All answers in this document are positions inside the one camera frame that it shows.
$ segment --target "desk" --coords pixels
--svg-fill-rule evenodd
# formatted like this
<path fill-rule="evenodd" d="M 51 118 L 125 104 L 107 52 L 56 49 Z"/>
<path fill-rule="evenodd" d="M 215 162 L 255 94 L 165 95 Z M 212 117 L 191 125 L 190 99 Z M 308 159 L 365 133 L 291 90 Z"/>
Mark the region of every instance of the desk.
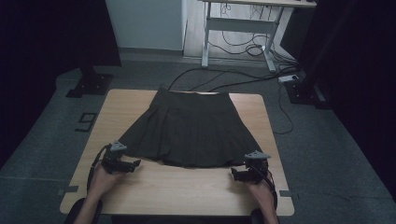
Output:
<path fill-rule="evenodd" d="M 149 108 L 155 93 L 135 90 L 108 93 L 70 181 L 70 186 L 78 186 L 78 191 L 64 195 L 61 212 L 68 213 L 75 201 L 86 196 L 90 166 L 100 148 L 119 139 Z M 289 190 L 262 97 L 236 93 L 230 96 L 262 150 L 272 156 L 269 165 L 276 189 Z M 248 216 L 258 207 L 246 187 L 233 181 L 230 168 L 185 169 L 149 160 L 142 160 L 135 172 L 123 179 L 103 201 L 102 213 L 114 215 Z M 290 197 L 279 197 L 277 213 L 280 216 L 294 213 Z"/>
<path fill-rule="evenodd" d="M 282 17 L 284 7 L 315 7 L 315 2 L 306 2 L 306 0 L 201 0 L 208 3 L 207 15 L 205 21 L 205 41 L 202 49 L 202 67 L 208 67 L 209 50 L 208 39 L 211 30 L 216 31 L 234 31 L 244 33 L 268 34 L 269 39 L 266 46 L 262 46 L 262 51 L 267 61 L 270 72 L 274 73 L 276 68 L 272 57 L 270 56 L 270 49 L 274 42 L 277 27 L 279 26 L 280 18 Z M 227 3 L 227 4 L 244 4 L 244 5 L 259 5 L 259 6 L 273 6 L 280 7 L 279 13 L 274 21 L 251 21 L 251 20 L 237 20 L 229 18 L 212 18 L 210 17 L 210 10 L 212 3 Z"/>

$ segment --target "black curtain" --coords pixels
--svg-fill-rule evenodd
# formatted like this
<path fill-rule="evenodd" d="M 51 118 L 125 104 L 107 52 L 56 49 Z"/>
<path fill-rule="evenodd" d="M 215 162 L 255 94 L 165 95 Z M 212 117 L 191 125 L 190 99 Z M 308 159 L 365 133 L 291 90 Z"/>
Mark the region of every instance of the black curtain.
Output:
<path fill-rule="evenodd" d="M 396 199 L 394 5 L 321 0 L 302 58 L 308 62 L 306 75 L 325 92 L 334 113 Z"/>
<path fill-rule="evenodd" d="M 1 160 L 29 132 L 56 77 L 90 65 L 120 66 L 105 0 L 1 0 Z"/>

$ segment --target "power strip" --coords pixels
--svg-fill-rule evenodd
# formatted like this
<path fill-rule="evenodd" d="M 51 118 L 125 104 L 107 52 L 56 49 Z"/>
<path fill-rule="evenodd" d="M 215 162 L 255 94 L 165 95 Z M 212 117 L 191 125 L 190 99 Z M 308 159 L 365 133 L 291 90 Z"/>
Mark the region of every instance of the power strip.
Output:
<path fill-rule="evenodd" d="M 298 77 L 296 75 L 291 75 L 291 76 L 279 77 L 277 80 L 279 83 L 283 83 L 287 81 L 298 80 Z"/>

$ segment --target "white desk leg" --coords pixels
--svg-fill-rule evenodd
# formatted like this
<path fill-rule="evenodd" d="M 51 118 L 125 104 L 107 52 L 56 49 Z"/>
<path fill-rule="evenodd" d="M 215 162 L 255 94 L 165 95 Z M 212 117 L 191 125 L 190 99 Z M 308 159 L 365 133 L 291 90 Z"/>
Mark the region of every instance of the white desk leg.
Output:
<path fill-rule="evenodd" d="M 264 52 L 265 61 L 267 61 L 268 69 L 271 73 L 276 72 L 276 68 L 274 66 L 273 58 L 270 55 L 270 49 L 273 45 L 275 34 L 277 27 L 279 26 L 280 18 L 282 17 L 283 7 L 279 9 L 279 13 L 277 14 L 276 20 L 274 22 L 273 29 L 271 30 L 270 38 L 267 41 L 266 46 L 262 46 L 262 51 Z"/>
<path fill-rule="evenodd" d="M 209 47 L 207 45 L 207 41 L 209 39 L 209 23 L 210 23 L 210 9 L 212 8 L 212 4 L 210 2 L 207 3 L 207 16 L 205 20 L 205 41 L 202 47 L 202 67 L 207 68 L 209 64 Z"/>

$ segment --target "pleated skirt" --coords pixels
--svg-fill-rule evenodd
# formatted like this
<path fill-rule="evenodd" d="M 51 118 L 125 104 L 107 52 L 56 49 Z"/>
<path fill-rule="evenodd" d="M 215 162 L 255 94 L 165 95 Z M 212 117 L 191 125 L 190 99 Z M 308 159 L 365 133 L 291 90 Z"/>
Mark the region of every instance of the pleated skirt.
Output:
<path fill-rule="evenodd" d="M 159 89 L 119 141 L 128 147 L 126 156 L 180 167 L 241 165 L 245 154 L 262 151 L 228 93 Z"/>

